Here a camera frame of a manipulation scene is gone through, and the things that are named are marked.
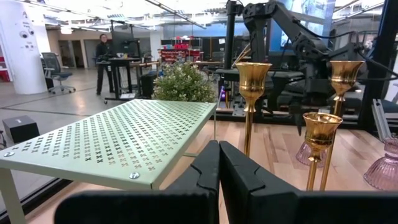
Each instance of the wooden floor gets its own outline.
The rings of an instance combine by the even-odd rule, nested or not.
[[[217,140],[230,142],[240,150],[244,146],[244,123],[217,122]],[[207,122],[187,152],[200,152],[213,137],[213,122]],[[295,159],[303,136],[295,126],[254,124],[250,158],[288,183],[304,190],[308,167]],[[327,190],[375,190],[363,180],[369,166],[384,155],[383,144],[364,131],[339,129],[329,171]],[[182,157],[173,171],[164,180],[166,188],[193,161]],[[322,169],[318,169],[315,186],[319,186]],[[67,196],[82,190],[103,190],[107,187],[74,182],[42,206],[28,214],[30,224],[52,224],[57,205]],[[220,223],[228,223],[225,205],[220,196]]]

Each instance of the screw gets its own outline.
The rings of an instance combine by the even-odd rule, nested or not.
[[[15,154],[15,152],[7,152],[5,153],[4,157],[10,157],[13,156]]]
[[[129,177],[132,180],[137,179],[139,177],[139,173],[138,172],[132,172]]]

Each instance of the concrete floor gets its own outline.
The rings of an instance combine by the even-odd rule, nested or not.
[[[74,86],[76,88],[74,93],[58,91],[55,95],[47,92],[36,95],[17,95],[12,83],[0,83],[0,120],[27,115],[37,123],[40,134],[44,134],[121,103],[119,101],[109,101],[107,105],[103,103],[103,98],[110,96],[107,78],[104,78],[102,95],[96,96],[96,70],[81,69],[71,70],[71,72],[73,76],[63,84]],[[2,123],[0,123],[0,130],[4,130]],[[8,147],[14,144],[8,136],[5,138]],[[12,174],[20,198],[53,179],[53,177],[20,171],[13,171]],[[0,195],[0,213],[4,209]]]

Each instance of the office chair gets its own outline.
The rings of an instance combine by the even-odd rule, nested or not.
[[[61,66],[57,59],[57,55],[55,53],[49,52],[49,53],[42,53],[42,56],[45,64],[44,76],[46,78],[51,78],[52,80],[60,82],[58,86],[49,88],[49,93],[52,92],[53,94],[55,94],[56,89],[61,89],[61,91],[67,89],[69,93],[72,93],[72,90],[76,91],[76,88],[73,86],[62,85],[62,81],[67,80],[68,77],[73,74],[72,72],[61,72]]]

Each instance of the ceiling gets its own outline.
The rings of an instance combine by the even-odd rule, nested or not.
[[[155,29],[167,24],[192,24],[205,29],[206,24],[226,22],[225,5],[227,0],[15,0],[34,7],[45,15],[45,22],[52,25],[85,27],[87,29],[107,31],[110,20],[123,21],[138,28]],[[154,4],[161,5],[177,13],[172,14]],[[310,1],[314,4],[330,4],[329,0]],[[267,0],[240,0],[248,3],[267,2]],[[353,0],[336,0],[335,10]],[[361,12],[383,0],[359,0],[333,15],[333,19],[344,20],[351,14],[375,16],[381,14],[381,7]]]

